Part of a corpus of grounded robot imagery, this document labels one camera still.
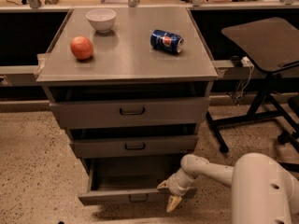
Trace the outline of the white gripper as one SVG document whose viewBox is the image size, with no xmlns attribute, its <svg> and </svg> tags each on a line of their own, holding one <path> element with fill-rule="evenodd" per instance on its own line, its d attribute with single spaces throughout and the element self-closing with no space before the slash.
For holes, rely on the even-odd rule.
<svg viewBox="0 0 299 224">
<path fill-rule="evenodd" d="M 182 168 L 172 174 L 167 180 L 162 181 L 157 190 L 169 189 L 173 195 L 169 196 L 166 212 L 171 213 L 176 209 L 184 196 L 195 182 L 196 178 L 188 175 Z"/>
</svg>

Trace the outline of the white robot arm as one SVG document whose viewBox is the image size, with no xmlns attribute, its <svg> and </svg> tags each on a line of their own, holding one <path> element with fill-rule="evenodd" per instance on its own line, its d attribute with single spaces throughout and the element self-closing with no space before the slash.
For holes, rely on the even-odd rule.
<svg viewBox="0 0 299 224">
<path fill-rule="evenodd" d="M 158 185 L 170 191 L 168 213 L 201 175 L 231 189 L 232 224 L 292 224 L 292 215 L 299 213 L 299 180 L 260 153 L 246 154 L 233 166 L 184 156 L 178 171 Z"/>
</svg>

